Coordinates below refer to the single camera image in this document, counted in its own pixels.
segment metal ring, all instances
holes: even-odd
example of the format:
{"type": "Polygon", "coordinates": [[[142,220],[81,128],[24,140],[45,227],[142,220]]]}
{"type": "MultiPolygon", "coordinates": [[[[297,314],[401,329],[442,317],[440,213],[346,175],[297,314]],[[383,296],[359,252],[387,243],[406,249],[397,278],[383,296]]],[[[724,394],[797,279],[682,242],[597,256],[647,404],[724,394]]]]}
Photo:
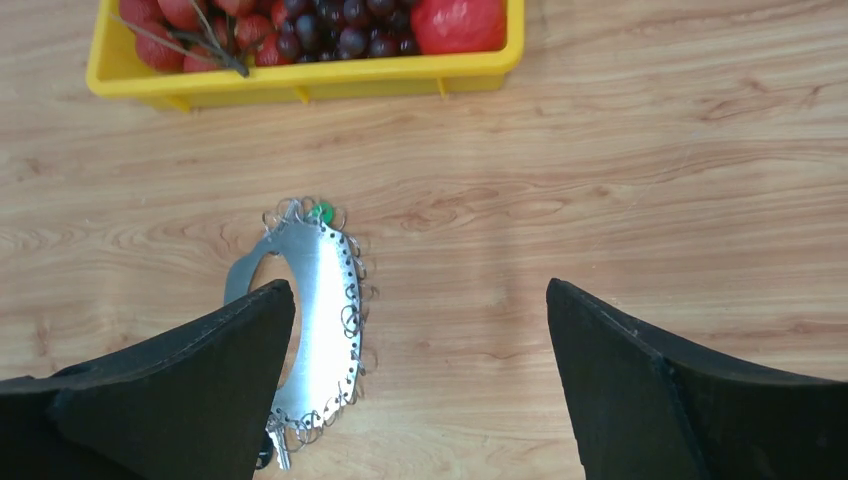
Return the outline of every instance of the metal ring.
{"type": "Polygon", "coordinates": [[[348,300],[356,300],[356,290],[357,285],[355,283],[351,283],[345,288],[345,296],[348,300]]]}
{"type": "Polygon", "coordinates": [[[265,225],[266,232],[271,233],[272,231],[276,230],[281,223],[282,219],[273,211],[266,210],[262,212],[262,224],[265,225]]]}
{"type": "Polygon", "coordinates": [[[333,228],[335,228],[336,230],[341,232],[342,230],[344,230],[345,225],[347,225],[347,210],[345,210],[344,208],[341,208],[341,207],[335,207],[335,209],[336,209],[336,211],[335,211],[335,214],[333,215],[333,223],[335,223],[335,219],[338,218],[339,215],[341,215],[342,220],[341,220],[341,225],[339,225],[338,227],[333,227],[333,228]]]}
{"type": "Polygon", "coordinates": [[[359,257],[353,257],[353,263],[356,264],[358,270],[356,271],[356,276],[360,281],[368,278],[368,269],[365,268],[365,262],[362,261],[359,257]]]}
{"type": "Polygon", "coordinates": [[[351,255],[353,255],[354,257],[359,257],[360,255],[362,255],[362,248],[359,246],[359,242],[356,240],[356,237],[354,237],[353,235],[345,235],[345,237],[351,245],[351,255]]]}

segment wood grain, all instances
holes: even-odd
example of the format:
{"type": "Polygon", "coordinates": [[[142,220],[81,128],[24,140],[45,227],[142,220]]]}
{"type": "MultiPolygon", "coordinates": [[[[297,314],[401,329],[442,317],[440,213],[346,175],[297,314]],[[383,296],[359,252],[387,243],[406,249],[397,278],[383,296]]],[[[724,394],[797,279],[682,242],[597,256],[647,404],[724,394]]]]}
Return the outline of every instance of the wood grain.
{"type": "Polygon", "coordinates": [[[260,213],[312,194],[365,240],[372,374],[292,474],[258,478],[584,478],[551,277],[848,379],[848,3],[527,10],[498,93],[184,116],[87,92],[94,2],[3,2],[0,377],[217,308],[260,213]]]}

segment green bead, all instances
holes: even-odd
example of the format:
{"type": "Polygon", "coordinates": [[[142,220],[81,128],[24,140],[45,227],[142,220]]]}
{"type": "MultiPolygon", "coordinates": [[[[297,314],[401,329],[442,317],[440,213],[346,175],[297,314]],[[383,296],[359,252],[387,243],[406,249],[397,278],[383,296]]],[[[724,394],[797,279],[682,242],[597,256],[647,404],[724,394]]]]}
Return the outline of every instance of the green bead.
{"type": "Polygon", "coordinates": [[[333,223],[333,218],[335,218],[335,214],[333,213],[333,206],[327,202],[321,202],[309,212],[313,217],[317,217],[318,214],[321,214],[321,221],[326,223],[327,225],[333,223]]]}

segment metal loop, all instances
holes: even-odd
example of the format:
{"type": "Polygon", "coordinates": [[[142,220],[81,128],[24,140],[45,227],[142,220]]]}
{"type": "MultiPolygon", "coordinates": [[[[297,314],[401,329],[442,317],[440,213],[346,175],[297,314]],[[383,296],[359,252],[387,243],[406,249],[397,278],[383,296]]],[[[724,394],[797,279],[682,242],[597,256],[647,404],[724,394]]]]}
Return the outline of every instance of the metal loop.
{"type": "Polygon", "coordinates": [[[368,374],[368,372],[365,370],[365,364],[362,362],[362,357],[360,357],[359,354],[356,353],[356,349],[350,349],[350,359],[356,362],[356,368],[359,373],[362,374],[363,377],[368,374]]]}
{"type": "Polygon", "coordinates": [[[356,287],[357,285],[355,283],[351,283],[345,288],[345,296],[348,300],[356,300],[356,293],[358,290],[356,287]]]}
{"type": "Polygon", "coordinates": [[[339,225],[338,227],[333,227],[333,228],[341,232],[341,231],[344,230],[345,225],[347,225],[347,210],[345,210],[342,207],[335,207],[335,209],[336,210],[335,210],[335,213],[333,215],[333,223],[336,223],[336,218],[338,218],[339,216],[341,216],[342,219],[341,219],[341,225],[339,225]]]}
{"type": "Polygon", "coordinates": [[[360,281],[368,278],[368,269],[365,268],[365,262],[362,261],[359,257],[353,257],[353,262],[356,264],[356,276],[360,281]]]}
{"type": "Polygon", "coordinates": [[[360,255],[362,255],[362,248],[359,246],[359,242],[356,240],[356,237],[354,237],[353,235],[345,235],[345,238],[347,238],[348,243],[350,243],[351,255],[353,255],[354,257],[359,257],[360,255]]]}
{"type": "Polygon", "coordinates": [[[281,223],[282,219],[275,212],[271,210],[266,210],[262,212],[262,224],[265,225],[266,232],[273,232],[274,230],[279,228],[281,223]]]}

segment curved metal plate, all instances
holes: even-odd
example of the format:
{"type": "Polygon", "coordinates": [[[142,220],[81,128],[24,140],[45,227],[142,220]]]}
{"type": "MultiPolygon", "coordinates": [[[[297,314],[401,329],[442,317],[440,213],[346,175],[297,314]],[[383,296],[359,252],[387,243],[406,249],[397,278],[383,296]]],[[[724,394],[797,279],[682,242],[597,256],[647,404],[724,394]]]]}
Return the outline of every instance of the curved metal plate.
{"type": "Polygon", "coordinates": [[[233,264],[225,304],[248,293],[259,263],[269,253],[279,253],[288,262],[302,317],[297,357],[274,395],[272,411],[286,423],[299,421],[300,428],[321,427],[344,399],[353,398],[359,372],[361,328],[345,328],[345,320],[361,312],[353,251],[347,237],[326,224],[282,225],[233,264]]]}

